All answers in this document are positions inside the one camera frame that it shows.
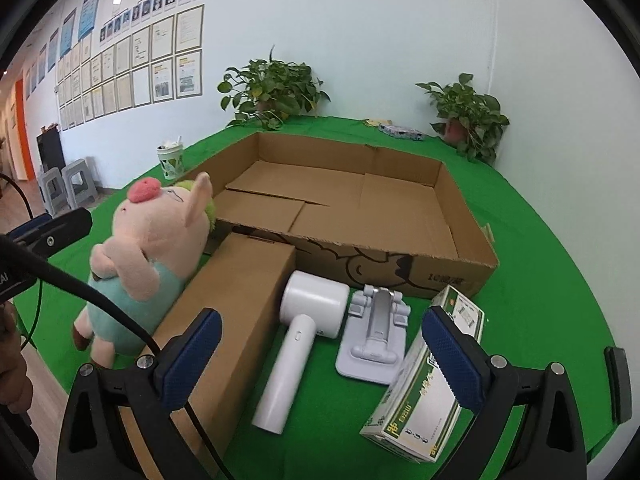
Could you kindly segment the person's left hand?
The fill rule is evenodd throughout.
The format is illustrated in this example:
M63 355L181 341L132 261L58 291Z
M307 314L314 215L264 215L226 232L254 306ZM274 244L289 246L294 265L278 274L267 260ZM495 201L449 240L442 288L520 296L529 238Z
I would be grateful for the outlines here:
M32 382L21 352L21 334L17 329L16 311L10 302L1 307L0 403L11 413L23 414L32 405Z

